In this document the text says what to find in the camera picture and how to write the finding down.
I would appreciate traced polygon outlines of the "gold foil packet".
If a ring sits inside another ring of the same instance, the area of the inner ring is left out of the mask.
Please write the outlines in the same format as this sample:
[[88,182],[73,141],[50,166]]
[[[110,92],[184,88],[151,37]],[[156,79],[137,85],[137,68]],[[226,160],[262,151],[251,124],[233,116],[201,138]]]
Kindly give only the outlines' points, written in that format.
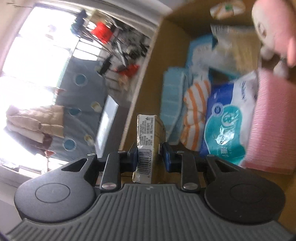
[[132,181],[140,184],[157,184],[163,181],[164,163],[161,157],[166,130],[157,115],[137,116],[138,163]]

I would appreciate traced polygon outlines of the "orange striped white towel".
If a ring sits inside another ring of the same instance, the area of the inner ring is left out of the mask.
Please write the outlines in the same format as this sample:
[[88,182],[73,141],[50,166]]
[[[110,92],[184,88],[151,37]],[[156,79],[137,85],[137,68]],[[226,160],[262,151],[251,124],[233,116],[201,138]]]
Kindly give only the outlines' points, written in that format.
[[201,148],[210,94],[211,83],[208,79],[193,83],[185,92],[183,101],[186,111],[180,142],[191,151],[198,152]]

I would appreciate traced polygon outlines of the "blue checkered towel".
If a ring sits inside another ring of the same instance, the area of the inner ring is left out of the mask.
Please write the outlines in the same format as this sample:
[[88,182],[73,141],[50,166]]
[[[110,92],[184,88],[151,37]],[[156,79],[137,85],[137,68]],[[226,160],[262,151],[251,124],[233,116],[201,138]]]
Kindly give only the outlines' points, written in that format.
[[166,142],[172,146],[180,142],[186,112],[183,97],[188,87],[187,68],[170,67],[164,72],[160,119],[166,129]]

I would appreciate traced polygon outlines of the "blue bandage box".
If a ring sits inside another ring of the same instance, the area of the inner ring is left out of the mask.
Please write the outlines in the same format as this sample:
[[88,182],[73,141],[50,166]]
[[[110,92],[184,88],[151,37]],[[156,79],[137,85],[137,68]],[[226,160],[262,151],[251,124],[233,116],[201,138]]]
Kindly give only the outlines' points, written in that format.
[[209,77],[210,68],[208,61],[212,55],[212,49],[215,45],[216,39],[212,34],[203,35],[190,42],[186,68],[189,70],[193,83],[211,79]]

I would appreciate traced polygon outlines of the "cotton swab zip bag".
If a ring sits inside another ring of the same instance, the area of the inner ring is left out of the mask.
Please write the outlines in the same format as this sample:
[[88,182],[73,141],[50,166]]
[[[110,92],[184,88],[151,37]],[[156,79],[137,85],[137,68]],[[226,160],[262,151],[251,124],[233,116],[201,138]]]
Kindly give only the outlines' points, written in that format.
[[211,25],[217,40],[207,64],[231,76],[242,76],[261,66],[261,42],[253,27]]

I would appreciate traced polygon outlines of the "pink plush toy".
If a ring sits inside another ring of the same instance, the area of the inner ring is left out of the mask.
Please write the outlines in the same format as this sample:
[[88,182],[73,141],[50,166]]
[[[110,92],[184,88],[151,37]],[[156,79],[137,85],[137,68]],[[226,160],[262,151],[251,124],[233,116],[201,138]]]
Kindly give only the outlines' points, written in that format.
[[262,46],[260,55],[269,61],[280,57],[275,75],[288,79],[295,66],[295,10],[290,1],[258,0],[251,11],[252,21]]

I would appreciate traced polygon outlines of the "blue tissue pack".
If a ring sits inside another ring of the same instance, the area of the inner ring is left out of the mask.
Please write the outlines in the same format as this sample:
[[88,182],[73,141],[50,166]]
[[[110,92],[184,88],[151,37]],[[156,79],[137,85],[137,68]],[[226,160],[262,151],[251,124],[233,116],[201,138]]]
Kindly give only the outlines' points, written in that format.
[[200,155],[241,166],[246,155],[258,93],[258,73],[212,86]]

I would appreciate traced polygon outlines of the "grey blue cat tent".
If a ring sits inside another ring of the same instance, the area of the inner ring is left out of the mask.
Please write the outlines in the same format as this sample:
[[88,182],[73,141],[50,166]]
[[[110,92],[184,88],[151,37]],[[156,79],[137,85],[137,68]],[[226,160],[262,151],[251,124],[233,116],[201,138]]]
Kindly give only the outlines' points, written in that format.
[[97,73],[98,67],[98,61],[71,58],[60,83],[62,92],[55,100],[38,97],[29,106],[64,107],[64,137],[53,137],[49,148],[55,159],[70,162],[95,153],[96,135],[107,99],[107,88]]

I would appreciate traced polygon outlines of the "pink folded cloth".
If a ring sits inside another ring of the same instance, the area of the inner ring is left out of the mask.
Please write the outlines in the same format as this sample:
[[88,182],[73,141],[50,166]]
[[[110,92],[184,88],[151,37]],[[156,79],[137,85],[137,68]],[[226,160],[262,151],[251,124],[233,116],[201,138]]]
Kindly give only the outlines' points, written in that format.
[[259,89],[243,166],[292,174],[295,170],[295,84],[267,69]]

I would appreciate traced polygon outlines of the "beige padded jacket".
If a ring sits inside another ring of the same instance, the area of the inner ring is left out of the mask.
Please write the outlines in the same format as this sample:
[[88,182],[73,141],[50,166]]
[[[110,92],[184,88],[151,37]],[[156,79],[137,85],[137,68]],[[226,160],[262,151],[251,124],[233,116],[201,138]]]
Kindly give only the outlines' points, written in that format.
[[64,137],[64,107],[51,105],[34,109],[18,109],[13,106],[6,111],[7,127],[35,142],[43,143],[45,135]]

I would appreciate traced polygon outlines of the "white window curtain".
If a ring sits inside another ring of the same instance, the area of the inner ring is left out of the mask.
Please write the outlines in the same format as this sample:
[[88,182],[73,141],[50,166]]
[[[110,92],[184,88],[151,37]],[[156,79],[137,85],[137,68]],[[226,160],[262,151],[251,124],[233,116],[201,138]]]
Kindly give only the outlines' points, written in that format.
[[127,22],[134,28],[147,28],[154,31],[162,18],[172,12],[172,9],[161,1],[53,1],[57,4],[70,4],[98,9],[122,22]]

